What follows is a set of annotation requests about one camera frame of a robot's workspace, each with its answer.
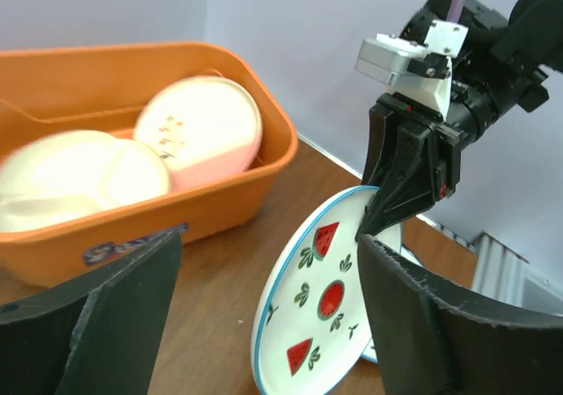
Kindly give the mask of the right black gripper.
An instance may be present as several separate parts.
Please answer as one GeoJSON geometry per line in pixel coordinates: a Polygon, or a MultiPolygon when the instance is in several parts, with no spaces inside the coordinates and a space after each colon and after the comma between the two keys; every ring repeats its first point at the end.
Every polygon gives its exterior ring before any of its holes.
{"type": "Polygon", "coordinates": [[[468,28],[453,59],[450,126],[396,124],[382,104],[369,110],[369,144],[362,183],[378,188],[356,235],[375,236],[453,195],[460,180],[461,144],[478,140],[514,106],[530,113],[549,93],[550,0],[518,0],[509,18],[464,0],[468,28]]]}

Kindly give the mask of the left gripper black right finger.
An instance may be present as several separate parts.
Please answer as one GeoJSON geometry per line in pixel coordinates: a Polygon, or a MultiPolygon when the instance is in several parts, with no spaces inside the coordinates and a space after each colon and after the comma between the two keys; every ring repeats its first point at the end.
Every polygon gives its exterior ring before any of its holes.
{"type": "Polygon", "coordinates": [[[388,394],[560,394],[562,319],[482,296],[367,235],[357,258],[388,394]]]}

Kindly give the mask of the cream and pink branch plate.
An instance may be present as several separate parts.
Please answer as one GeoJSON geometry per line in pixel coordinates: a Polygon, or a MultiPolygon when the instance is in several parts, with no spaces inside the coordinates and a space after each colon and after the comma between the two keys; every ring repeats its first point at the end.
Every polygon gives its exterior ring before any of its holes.
{"type": "Polygon", "coordinates": [[[179,80],[159,92],[137,118],[133,137],[165,162],[177,191],[247,170],[263,133],[257,103],[224,77],[179,80]]]}

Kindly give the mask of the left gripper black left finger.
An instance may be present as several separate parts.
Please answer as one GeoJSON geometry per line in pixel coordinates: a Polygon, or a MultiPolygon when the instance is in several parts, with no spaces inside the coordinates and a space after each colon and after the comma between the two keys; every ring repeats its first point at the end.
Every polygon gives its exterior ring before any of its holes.
{"type": "Polygon", "coordinates": [[[145,394],[182,261],[178,232],[1,307],[3,394],[145,394]]]}

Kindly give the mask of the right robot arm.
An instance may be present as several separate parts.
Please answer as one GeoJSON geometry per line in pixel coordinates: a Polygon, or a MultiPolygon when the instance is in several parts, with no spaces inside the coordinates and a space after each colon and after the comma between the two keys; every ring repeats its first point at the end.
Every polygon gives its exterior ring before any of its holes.
{"type": "Polygon", "coordinates": [[[427,0],[397,35],[364,40],[358,72],[385,86],[369,110],[362,183],[377,188],[359,235],[375,236],[455,193],[461,154],[515,106],[549,98],[562,69],[562,0],[427,0]]]}

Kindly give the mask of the white divided plate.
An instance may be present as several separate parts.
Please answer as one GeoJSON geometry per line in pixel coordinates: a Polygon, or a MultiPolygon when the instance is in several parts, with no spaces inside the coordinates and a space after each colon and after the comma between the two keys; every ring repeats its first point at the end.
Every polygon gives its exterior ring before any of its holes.
{"type": "Polygon", "coordinates": [[[1,163],[1,230],[37,230],[171,188],[164,162],[143,143],[93,130],[48,135],[1,163]]]}

